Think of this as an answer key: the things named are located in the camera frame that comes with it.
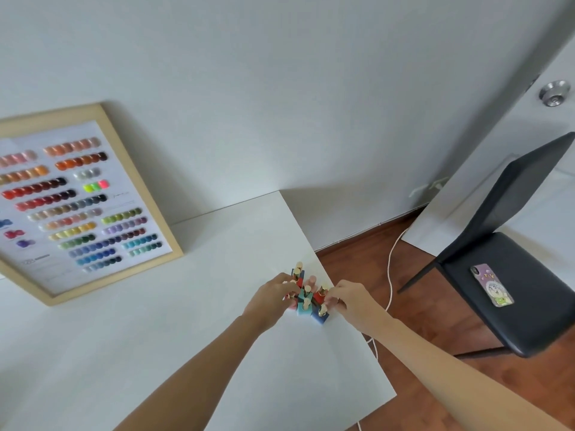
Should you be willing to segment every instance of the wooden picture frame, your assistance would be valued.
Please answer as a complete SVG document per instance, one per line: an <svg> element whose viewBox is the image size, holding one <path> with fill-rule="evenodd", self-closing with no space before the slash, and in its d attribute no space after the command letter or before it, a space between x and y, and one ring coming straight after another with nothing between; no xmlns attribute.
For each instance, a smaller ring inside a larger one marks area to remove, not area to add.
<svg viewBox="0 0 575 431"><path fill-rule="evenodd" d="M162 263L175 260L183 256L183 251L178 245L168 224L163 218L158 206L154 202L151 194L149 193L144 181L130 159L128 152L122 144L118 134L112 126L108 116L106 115L103 107L100 104L88 104L84 106L62 108L58 110L47 111L32 115L17 116L0 121L0 139L15 138L33 133L39 133L48 130L61 129L69 126L79 125L95 121L103 132L106 140L111 147L111 150L116 155L125 173L128 175L133 186L136 188L137 193L145 204L147 214L153 218L159 227L166 243L172 249L170 253L161 255L151 260L142 262L136 266L128 267L122 271L112 273L102 278L92 280L74 289L64 291L58 294L50 293L43 288L40 284L32 281L25 273L13 267L9 262L0 258L0 274L20 286L32 296L38 298L41 302L48 306L60 304L72 298L80 297L93 290L100 289L111 283L115 283L128 276L138 274L161 265Z"/></svg>

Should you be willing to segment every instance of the phone case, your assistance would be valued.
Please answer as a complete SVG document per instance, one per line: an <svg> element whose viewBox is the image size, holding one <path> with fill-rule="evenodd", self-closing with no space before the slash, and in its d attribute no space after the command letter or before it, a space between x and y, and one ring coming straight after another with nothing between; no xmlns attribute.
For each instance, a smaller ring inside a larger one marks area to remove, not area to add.
<svg viewBox="0 0 575 431"><path fill-rule="evenodd" d="M487 264L478 264L471 267L471 273L480 283L483 290L491 298L491 302L496 307L505 307L513 304L515 301L503 284L495 275L495 272Z"/></svg>

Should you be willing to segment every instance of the chair leg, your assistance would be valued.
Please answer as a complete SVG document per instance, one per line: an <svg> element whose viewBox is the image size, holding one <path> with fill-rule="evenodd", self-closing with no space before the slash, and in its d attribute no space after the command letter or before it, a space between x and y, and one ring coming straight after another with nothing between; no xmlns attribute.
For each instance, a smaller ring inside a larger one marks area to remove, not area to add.
<svg viewBox="0 0 575 431"><path fill-rule="evenodd" d="M508 347L490 347L489 349L482 349L479 351L464 352L463 354L456 354L454 357L459 360L464 359L480 359L482 357L493 357L495 355L513 354L513 351Z"/></svg>
<svg viewBox="0 0 575 431"><path fill-rule="evenodd" d="M427 274L431 269L435 268L435 259L433 261L431 261L431 263L429 263L427 266L425 266L422 270L420 270L417 274L415 274L415 276L409 280L407 283L405 283L398 291L397 293L400 294L402 292L405 292L407 289L409 289L411 286L413 286L415 283L417 283L418 281L420 281L420 279Z"/></svg>

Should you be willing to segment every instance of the wooden floor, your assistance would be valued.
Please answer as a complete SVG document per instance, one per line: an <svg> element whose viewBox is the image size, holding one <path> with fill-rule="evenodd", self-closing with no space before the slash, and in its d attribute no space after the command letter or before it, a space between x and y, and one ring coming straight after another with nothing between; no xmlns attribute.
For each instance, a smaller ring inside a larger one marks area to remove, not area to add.
<svg viewBox="0 0 575 431"><path fill-rule="evenodd" d="M412 221L401 221L373 234L366 233L346 246L320 251L319 259L334 284L341 279L363 283L385 306L389 300L388 254L397 236ZM394 291L431 260L429 254L400 241L392 255ZM394 294L389 312L452 354L501 346L437 271L427 274L408 292ZM397 397L363 419L363 431L462 429L410 371L379 344L378 352L379 363ZM499 356L466 362L575 430L574 329L545 352L527 360Z"/></svg>

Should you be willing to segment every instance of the chair backrest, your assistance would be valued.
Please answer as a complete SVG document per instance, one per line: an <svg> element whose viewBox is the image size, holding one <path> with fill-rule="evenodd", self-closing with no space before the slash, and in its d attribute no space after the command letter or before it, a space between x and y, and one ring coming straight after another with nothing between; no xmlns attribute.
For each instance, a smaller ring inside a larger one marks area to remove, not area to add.
<svg viewBox="0 0 575 431"><path fill-rule="evenodd" d="M440 255L443 261L494 232L523 208L575 139L567 133L513 160L490 190L464 231Z"/></svg>

